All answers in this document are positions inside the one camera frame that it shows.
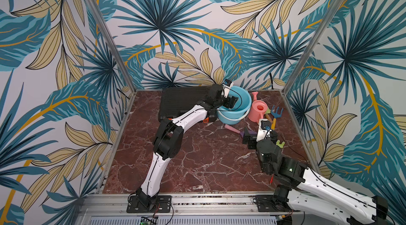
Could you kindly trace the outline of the purple toy shovel pink handle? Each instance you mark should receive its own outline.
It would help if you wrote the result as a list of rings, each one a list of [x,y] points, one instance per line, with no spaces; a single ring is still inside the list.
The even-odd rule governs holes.
[[[225,129],[228,129],[228,130],[230,130],[230,131],[232,131],[234,133],[240,134],[242,138],[248,138],[248,139],[254,138],[254,139],[256,139],[256,137],[257,137],[257,132],[255,132],[253,130],[249,130],[246,127],[244,128],[243,131],[238,130],[238,129],[230,126],[230,125],[224,125],[224,127],[225,127]]]

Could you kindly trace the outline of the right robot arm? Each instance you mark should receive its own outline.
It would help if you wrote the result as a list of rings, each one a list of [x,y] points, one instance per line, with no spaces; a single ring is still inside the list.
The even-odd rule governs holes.
[[[346,189],[316,173],[309,166],[283,156],[276,132],[259,127],[256,134],[244,130],[243,143],[254,150],[261,171],[279,182],[272,195],[257,195],[260,212],[303,212],[339,225],[386,225],[388,202]]]

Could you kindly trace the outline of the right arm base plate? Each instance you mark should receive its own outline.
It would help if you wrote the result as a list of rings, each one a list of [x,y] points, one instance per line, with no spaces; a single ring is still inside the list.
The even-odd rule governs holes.
[[[297,212],[288,205],[287,196],[279,195],[256,195],[253,199],[259,212]]]

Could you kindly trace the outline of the green toy rake wooden handle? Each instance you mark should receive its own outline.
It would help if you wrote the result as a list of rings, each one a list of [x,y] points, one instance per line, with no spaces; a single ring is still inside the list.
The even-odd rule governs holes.
[[[285,146],[285,142],[284,142],[284,141],[281,141],[281,140],[277,140],[276,145],[277,145],[278,147],[280,147],[281,149],[283,149],[284,146]]]

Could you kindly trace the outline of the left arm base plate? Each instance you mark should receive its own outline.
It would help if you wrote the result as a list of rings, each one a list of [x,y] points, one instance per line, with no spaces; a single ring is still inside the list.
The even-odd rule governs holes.
[[[172,203],[171,195],[158,195],[152,200],[142,199],[137,195],[131,195],[126,208],[127,213],[170,213]]]

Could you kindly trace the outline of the pink toy watering can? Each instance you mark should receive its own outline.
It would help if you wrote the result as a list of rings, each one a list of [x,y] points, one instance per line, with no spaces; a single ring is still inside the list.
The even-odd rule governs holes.
[[[252,92],[252,104],[248,113],[248,119],[252,122],[259,123],[260,119],[263,119],[265,113],[268,111],[268,105],[258,99],[258,92]]]

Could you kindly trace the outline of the light blue plastic bucket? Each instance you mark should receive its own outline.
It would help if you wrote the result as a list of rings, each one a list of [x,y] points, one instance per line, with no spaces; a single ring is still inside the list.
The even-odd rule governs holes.
[[[224,106],[220,107],[217,111],[217,117],[224,124],[236,125],[249,114],[252,98],[248,91],[238,86],[231,88],[229,97],[238,98],[236,104],[231,109]]]

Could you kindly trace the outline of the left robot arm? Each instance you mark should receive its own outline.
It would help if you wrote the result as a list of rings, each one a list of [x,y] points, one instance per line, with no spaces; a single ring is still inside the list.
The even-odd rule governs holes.
[[[230,96],[234,83],[225,80],[213,84],[208,95],[199,100],[190,110],[173,119],[164,119],[153,142],[153,158],[147,176],[135,192],[135,201],[147,210],[157,202],[160,185],[166,168],[180,151],[184,133],[199,122],[217,120],[218,108],[233,108],[241,100],[240,95]]]

